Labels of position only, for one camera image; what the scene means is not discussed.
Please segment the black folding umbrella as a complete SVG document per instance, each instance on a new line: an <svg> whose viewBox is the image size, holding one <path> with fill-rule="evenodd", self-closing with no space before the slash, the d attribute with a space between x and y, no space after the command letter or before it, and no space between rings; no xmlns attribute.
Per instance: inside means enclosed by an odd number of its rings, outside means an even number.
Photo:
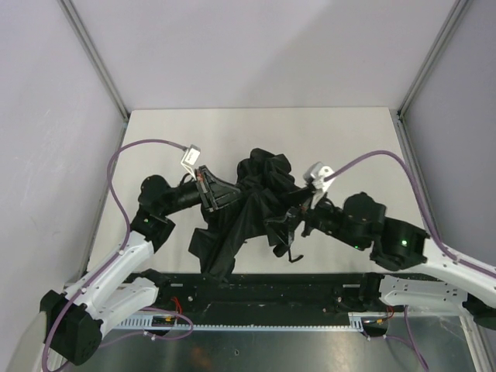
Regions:
<svg viewBox="0 0 496 372"><path fill-rule="evenodd" d="M282 153L255 148L237 164L236 174L240 196L218 211L201 207L207 227L194 230L188 247L209 280L222 281L233 272L242 245L267 235L264 222L284 216L291 207L288 194L299 189L291 163Z"/></svg>

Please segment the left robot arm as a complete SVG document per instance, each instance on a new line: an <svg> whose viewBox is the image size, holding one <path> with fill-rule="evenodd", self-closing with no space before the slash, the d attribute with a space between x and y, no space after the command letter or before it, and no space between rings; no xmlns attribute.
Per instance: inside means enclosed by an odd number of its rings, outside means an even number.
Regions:
<svg viewBox="0 0 496 372"><path fill-rule="evenodd" d="M87 362L115 326L155 302L159 288L150 279L139 277L124 290L120 285L165 244L175 227L169 215L196 205L208 212L222 211L241 196L237 186L217 178L205 166L194 170L192 181L177 187L160 175L147 177L140 186L135 217L124 218L126 231L118 245L75 284L42 297L43 370L48 369L51 351L75 366Z"/></svg>

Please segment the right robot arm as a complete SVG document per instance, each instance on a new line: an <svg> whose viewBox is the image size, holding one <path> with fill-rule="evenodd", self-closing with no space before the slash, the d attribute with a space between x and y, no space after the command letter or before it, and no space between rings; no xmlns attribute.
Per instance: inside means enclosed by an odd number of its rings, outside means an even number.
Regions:
<svg viewBox="0 0 496 372"><path fill-rule="evenodd" d="M381 280L378 291L387 305L431 305L453 303L470 314L476 324L495 328L495 268L474 257L445 246L424 229L386 215L385 205L364 192L348 197L343 207L323 198L310 206L292 206L279 217L265 219L273 245L290 248L295 230L303 225L303 236L312 231L353 247L370 251L370 260L387 271L424 274L440 281L438 289L415 294L400 285Z"/></svg>

